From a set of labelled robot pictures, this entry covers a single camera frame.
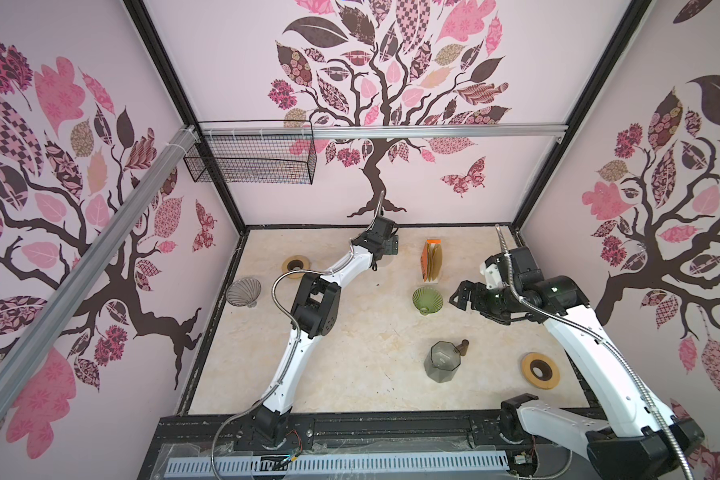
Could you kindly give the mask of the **brown paper filter stack holder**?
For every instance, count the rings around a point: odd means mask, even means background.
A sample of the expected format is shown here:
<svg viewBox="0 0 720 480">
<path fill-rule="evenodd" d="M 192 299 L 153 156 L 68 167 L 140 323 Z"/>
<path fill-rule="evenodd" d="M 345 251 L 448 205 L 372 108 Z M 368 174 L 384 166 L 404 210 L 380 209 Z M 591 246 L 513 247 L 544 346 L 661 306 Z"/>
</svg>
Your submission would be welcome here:
<svg viewBox="0 0 720 480">
<path fill-rule="evenodd" d="M 428 239 L 425 242 L 420 265 L 424 282 L 432 283 L 439 279 L 443 265 L 443 249 L 440 239 Z"/>
</svg>

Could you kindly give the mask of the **wooden dripper ring stand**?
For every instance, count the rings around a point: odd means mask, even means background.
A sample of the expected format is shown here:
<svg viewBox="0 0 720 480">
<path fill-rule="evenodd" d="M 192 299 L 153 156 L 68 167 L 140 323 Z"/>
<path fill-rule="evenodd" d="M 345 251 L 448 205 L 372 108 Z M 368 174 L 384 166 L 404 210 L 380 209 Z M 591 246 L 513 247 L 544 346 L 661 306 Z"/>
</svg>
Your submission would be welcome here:
<svg viewBox="0 0 720 480">
<path fill-rule="evenodd" d="M 310 260 L 303 255 L 293 255 L 282 263 L 282 273 L 286 279 L 300 279 L 311 267 Z"/>
</svg>

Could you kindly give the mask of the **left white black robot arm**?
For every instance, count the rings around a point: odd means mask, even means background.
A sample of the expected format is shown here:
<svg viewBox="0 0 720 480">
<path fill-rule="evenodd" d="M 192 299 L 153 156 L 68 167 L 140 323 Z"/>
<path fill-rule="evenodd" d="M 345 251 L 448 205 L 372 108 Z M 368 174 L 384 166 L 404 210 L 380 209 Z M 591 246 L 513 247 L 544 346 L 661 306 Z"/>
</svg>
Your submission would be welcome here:
<svg viewBox="0 0 720 480">
<path fill-rule="evenodd" d="M 309 358 L 321 339 L 338 319 L 342 289 L 368 270 L 375 270 L 387 245 L 397 238 L 398 225 L 377 216 L 358 236 L 349 241 L 347 252 L 324 270 L 302 269 L 302 277 L 290 308 L 277 299 L 277 287 L 286 276 L 278 277 L 271 289 L 277 309 L 286 314 L 291 332 L 276 373 L 252 410 L 254 431 L 270 446 L 286 436 L 288 417 Z"/>
</svg>

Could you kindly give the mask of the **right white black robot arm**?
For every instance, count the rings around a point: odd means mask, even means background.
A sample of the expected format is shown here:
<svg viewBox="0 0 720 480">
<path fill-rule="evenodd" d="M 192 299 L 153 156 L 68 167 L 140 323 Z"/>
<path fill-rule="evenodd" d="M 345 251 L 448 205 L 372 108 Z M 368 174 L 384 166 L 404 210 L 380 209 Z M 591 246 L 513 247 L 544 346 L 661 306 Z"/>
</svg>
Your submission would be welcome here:
<svg viewBox="0 0 720 480">
<path fill-rule="evenodd" d="M 692 478 L 689 457 L 704 440 L 702 429 L 695 420 L 675 415 L 650 390 L 571 278 L 545 278 L 526 247 L 489 257 L 480 272 L 483 281 L 462 281 L 450 304 L 505 326 L 542 325 L 564 348 L 605 415 L 596 421 L 522 394 L 501 404 L 504 439 L 519 443 L 543 437 L 588 460 L 602 479 L 657 479 L 675 470 Z"/>
</svg>

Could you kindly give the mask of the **grey ribbed glass dripper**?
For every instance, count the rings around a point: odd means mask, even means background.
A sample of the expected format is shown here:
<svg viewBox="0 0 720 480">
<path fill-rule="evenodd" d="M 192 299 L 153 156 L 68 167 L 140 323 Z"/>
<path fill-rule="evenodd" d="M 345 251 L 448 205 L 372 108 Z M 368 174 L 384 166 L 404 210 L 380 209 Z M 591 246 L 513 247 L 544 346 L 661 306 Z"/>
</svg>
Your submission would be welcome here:
<svg viewBox="0 0 720 480">
<path fill-rule="evenodd" d="M 237 308 L 254 308 L 261 295 L 261 282 L 255 277 L 235 280 L 225 291 L 226 302 Z"/>
</svg>

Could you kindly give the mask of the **grey glass server with knob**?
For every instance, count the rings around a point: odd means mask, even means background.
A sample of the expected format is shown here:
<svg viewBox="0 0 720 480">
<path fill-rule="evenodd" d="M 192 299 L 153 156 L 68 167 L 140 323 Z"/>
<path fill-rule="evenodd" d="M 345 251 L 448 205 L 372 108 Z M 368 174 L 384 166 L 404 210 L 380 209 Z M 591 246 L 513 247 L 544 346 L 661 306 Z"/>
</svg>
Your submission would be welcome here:
<svg viewBox="0 0 720 480">
<path fill-rule="evenodd" d="M 424 360 L 426 375 L 437 383 L 451 381 L 461 366 L 462 358 L 466 355 L 470 342 L 463 339 L 459 344 L 447 341 L 438 341 L 431 346 Z"/>
</svg>

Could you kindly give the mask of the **aluminium rail back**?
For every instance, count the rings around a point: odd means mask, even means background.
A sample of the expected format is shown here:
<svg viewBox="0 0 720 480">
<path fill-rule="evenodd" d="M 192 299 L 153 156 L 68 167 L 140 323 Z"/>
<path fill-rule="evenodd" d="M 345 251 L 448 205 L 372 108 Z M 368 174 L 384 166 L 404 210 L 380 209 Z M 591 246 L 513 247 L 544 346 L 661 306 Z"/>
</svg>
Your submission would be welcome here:
<svg viewBox="0 0 720 480">
<path fill-rule="evenodd" d="M 264 137 L 291 135 L 312 137 L 315 140 L 356 140 L 356 139 L 428 139 L 428 138 L 490 138 L 490 137 L 553 137 L 565 136 L 568 126 L 554 123 L 489 124 L 489 125 L 420 125 L 420 126 L 320 126 L 306 121 L 293 121 L 286 126 L 284 121 L 259 122 L 203 122 L 201 131 L 209 136 L 243 135 Z"/>
</svg>

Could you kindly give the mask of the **aluminium rail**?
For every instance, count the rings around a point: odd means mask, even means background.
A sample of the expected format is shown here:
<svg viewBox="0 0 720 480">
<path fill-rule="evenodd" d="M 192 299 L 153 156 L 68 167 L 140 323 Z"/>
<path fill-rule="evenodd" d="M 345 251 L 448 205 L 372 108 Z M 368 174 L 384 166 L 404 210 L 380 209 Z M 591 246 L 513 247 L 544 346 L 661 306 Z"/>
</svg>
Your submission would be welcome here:
<svg viewBox="0 0 720 480">
<path fill-rule="evenodd" d="M 170 172 L 198 140 L 198 128 L 186 125 L 167 142 L 155 165 L 147 170 L 139 186 L 82 256 L 80 264 L 55 290 L 39 317 L 0 362 L 0 420 L 39 368 Z"/>
<path fill-rule="evenodd" d="M 312 137 L 315 140 L 356 140 L 356 139 L 428 139 L 428 138 L 490 138 L 490 137 L 553 137 L 565 136 L 568 126 L 554 123 L 489 124 L 489 125 L 420 125 L 420 126 L 320 126 L 306 121 L 293 121 L 286 126 L 284 121 L 259 122 L 203 122 L 201 131 L 209 136 L 243 135 L 264 137 L 291 135 Z"/>
</svg>

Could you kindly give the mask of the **aluminium rail left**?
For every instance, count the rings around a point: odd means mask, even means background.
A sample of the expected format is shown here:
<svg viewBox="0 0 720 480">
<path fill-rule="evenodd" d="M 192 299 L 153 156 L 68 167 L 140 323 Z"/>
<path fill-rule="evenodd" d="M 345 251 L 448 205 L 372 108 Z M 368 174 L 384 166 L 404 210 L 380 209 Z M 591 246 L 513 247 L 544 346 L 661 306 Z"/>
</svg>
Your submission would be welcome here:
<svg viewBox="0 0 720 480">
<path fill-rule="evenodd" d="M 198 128 L 186 125 L 167 142 L 155 165 L 147 170 L 139 186 L 82 256 L 80 264 L 55 290 L 39 317 L 0 362 L 0 420 L 39 368 L 170 172 L 198 140 Z"/>
</svg>

